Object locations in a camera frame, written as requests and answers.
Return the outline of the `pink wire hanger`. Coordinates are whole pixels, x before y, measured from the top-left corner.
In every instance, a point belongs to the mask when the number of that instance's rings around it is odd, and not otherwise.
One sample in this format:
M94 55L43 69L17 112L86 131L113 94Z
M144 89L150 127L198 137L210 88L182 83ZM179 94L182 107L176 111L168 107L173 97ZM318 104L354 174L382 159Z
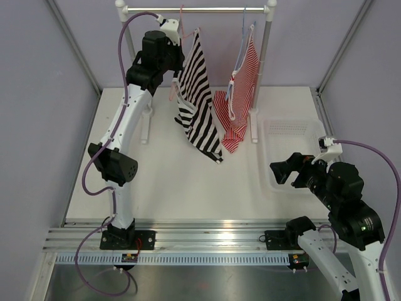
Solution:
M198 56L202 56L202 48L200 46L198 28L189 34L185 34L182 21L182 8L183 6L180 8L178 28L180 45L184 46L185 40L190 36L192 36L193 39L191 49L184 60L183 70L181 70L178 75L174 75L172 79L169 99L172 100L173 98L176 98L179 103L184 103L187 105L191 103L190 93L192 91L192 86L194 85L193 81L195 80L197 69L199 69L199 67L196 67L196 65L201 61Z

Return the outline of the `black white striped tank top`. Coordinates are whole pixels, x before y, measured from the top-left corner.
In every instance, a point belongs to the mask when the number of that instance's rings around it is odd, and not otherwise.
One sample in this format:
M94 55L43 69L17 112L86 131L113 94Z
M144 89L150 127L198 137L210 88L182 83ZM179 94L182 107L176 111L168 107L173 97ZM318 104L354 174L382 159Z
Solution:
M178 115L174 120L182 126L187 140L203 155L216 164L223 162L221 140L212 115L212 94L207 76L207 68L202 49L199 67L190 93L191 103L179 103Z

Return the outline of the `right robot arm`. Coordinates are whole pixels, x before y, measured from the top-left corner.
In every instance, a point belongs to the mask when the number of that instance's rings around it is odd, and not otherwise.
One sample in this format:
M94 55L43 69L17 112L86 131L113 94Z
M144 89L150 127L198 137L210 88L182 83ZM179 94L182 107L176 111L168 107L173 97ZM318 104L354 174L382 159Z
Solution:
M306 216L286 223L283 238L300 248L315 263L340 300L396 300L385 275L382 253L388 238L379 215L362 199L363 179L345 162L328 164L314 156L293 153L287 160L270 163L275 180L284 184L292 172L294 188L307 188L329 210L331 228L344 242L354 274L341 264Z

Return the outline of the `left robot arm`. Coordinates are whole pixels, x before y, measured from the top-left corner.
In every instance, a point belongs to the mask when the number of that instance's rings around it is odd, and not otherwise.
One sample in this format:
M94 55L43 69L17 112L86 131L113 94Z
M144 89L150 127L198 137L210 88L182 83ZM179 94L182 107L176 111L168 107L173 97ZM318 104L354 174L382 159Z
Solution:
M122 71L124 95L108 132L97 143L88 146L97 171L111 192L112 215L102 226L102 250L129 250L141 247L141 236L135 232L130 182L138 171L138 162L128 156L135 128L150 105L168 71L182 69L182 38L176 29L148 31L142 39L132 66Z

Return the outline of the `red white striped tank top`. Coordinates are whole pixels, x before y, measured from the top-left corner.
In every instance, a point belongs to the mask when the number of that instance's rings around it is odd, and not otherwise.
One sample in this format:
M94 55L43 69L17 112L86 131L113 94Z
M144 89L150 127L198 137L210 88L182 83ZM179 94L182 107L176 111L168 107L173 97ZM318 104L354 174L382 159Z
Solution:
M254 45L254 25L250 25L245 39L244 56L232 72L226 91L214 94L213 106L224 129L222 145L229 153L237 151L247 131L249 110L259 71L259 57Z

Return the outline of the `white plastic perforated basket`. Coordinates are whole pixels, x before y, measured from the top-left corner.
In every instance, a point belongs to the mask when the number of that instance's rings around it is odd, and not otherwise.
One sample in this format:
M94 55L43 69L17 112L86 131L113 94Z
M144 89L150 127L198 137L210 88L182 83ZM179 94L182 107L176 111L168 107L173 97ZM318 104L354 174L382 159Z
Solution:
M295 189L291 183L297 173L291 173L285 184L278 184L270 164L282 162L293 153L317 156L320 153L318 139L326 135L322 122L311 118L270 118L261 122L259 155L263 161L263 172L269 190L281 194L305 195L308 189Z

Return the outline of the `white metal clothes rack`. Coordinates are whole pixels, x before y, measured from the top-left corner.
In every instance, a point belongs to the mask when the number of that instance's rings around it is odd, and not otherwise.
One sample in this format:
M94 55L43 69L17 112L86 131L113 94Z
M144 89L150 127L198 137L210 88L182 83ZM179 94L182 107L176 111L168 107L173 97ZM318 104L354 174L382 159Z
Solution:
M122 71L125 94L133 93L139 104L128 109L131 100L125 101L120 112L127 114L118 118L119 133L126 134L134 130L137 119L163 82L164 74L172 71L178 105L175 121L183 128L191 145L211 157L219 156L222 149L233 153L248 130L252 142L256 143L258 110L254 103L259 95L276 5L276 1L268 1L264 8L266 23L261 55L256 54L254 28L251 26L245 37L245 56L239 69L230 78L231 92L219 91L215 97L211 94L198 30L194 31L192 48L188 55L184 55L179 20L166 19L152 11L140 12L140 16L153 16L160 26L157 30L145 33L142 50L137 53L132 66Z

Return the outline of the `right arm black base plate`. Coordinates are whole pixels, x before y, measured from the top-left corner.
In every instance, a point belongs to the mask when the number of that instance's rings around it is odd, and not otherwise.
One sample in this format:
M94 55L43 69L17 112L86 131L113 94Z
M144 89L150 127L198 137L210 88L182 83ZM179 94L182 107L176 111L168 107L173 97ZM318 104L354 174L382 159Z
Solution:
M269 251L300 251L298 245L292 245L286 237L284 230L266 230L258 238Z

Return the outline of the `aluminium enclosure frame rail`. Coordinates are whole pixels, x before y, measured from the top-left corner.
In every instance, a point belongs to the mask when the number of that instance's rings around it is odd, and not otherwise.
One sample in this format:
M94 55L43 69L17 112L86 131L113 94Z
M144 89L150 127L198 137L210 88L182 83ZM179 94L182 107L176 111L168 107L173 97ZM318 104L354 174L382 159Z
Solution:
M310 88L311 94L315 103L316 111L319 119L322 121L325 131L328 135L334 135L333 125L328 112L328 105L324 100L324 91L326 90L331 79L335 75L342 58L347 52L350 44L352 43L357 31L361 27L363 21L370 12L372 6L375 4L374 0L364 0L358 11L351 22L351 25L346 31L344 38L342 39L333 59L331 60L327 71L325 72L323 79L316 88Z

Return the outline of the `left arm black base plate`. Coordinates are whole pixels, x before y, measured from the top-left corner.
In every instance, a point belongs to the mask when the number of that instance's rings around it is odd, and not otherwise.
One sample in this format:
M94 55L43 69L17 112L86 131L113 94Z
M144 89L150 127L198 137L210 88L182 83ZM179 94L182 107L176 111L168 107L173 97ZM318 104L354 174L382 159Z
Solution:
M135 230L133 233L117 235L109 231L102 233L101 250L153 250L156 232L151 230Z

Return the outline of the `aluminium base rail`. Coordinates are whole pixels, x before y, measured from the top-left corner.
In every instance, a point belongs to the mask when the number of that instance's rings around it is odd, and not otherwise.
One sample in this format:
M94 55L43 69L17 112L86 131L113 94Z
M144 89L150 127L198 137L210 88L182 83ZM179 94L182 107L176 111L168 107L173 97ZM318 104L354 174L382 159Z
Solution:
M61 227L48 230L43 251L74 251L101 223L100 219L67 219ZM264 253L264 232L285 226L284 219L135 220L137 231L155 232L154 253Z

